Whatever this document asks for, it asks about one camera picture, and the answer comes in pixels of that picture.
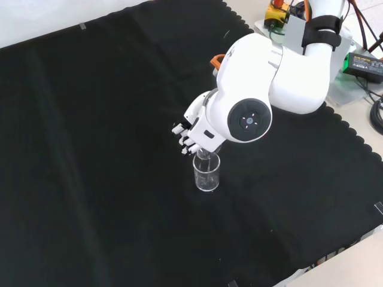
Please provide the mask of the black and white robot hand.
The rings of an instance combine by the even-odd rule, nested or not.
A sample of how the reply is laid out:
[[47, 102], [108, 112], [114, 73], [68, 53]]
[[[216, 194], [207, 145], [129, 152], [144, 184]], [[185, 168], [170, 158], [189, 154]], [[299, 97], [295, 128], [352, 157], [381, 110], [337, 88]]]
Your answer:
[[192, 103], [186, 109], [183, 119], [178, 123], [174, 123], [174, 126], [172, 128], [172, 133], [180, 137], [179, 145], [181, 146], [181, 153], [183, 155], [189, 155], [194, 153], [194, 151], [190, 152], [189, 149], [193, 145], [195, 145], [195, 143], [189, 141], [189, 137], [187, 136], [187, 133], [191, 129], [195, 120], [197, 119], [197, 116], [202, 107], [203, 101], [205, 100], [208, 93], [209, 92], [206, 91], [200, 94], [194, 101], [192, 101]]

